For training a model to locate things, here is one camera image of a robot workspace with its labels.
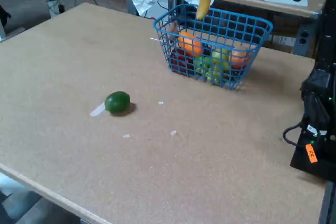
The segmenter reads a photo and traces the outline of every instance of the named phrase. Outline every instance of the wooden board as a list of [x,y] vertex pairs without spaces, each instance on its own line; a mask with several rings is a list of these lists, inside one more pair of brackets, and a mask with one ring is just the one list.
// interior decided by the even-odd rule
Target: wooden board
[[309,18],[320,13],[326,0],[308,0],[308,6],[285,5],[264,0],[223,0],[223,1]]
[[[93,223],[317,223],[324,183],[281,140],[313,61],[262,48],[229,91],[171,73],[150,37],[84,4],[1,43],[1,171]],[[90,117],[114,90],[137,110]]]

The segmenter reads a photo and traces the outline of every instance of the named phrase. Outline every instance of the blue wire basket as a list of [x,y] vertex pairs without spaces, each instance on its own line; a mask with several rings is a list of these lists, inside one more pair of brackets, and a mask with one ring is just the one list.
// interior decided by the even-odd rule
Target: blue wire basket
[[177,5],[154,22],[171,71],[235,89],[247,74],[271,22],[210,8],[196,20],[196,6]]

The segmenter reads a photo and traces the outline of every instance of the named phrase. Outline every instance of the lime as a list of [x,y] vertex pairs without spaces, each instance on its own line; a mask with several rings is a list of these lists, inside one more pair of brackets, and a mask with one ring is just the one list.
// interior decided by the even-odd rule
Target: lime
[[104,104],[107,111],[111,113],[122,113],[130,107],[131,99],[127,93],[117,91],[106,97]]

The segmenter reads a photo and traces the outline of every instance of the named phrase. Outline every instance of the small white piece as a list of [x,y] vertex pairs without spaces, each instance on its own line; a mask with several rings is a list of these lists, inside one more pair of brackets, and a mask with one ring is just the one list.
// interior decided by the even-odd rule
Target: small white piece
[[98,107],[96,107],[92,112],[91,112],[91,116],[97,116],[99,115],[101,112],[103,112],[105,110],[105,102],[103,102],[101,105],[99,105]]

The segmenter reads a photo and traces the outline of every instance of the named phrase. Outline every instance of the banana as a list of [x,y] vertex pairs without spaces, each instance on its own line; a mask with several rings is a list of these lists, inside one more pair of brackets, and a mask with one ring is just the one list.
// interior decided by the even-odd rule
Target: banana
[[209,11],[211,0],[199,0],[196,19],[203,19]]

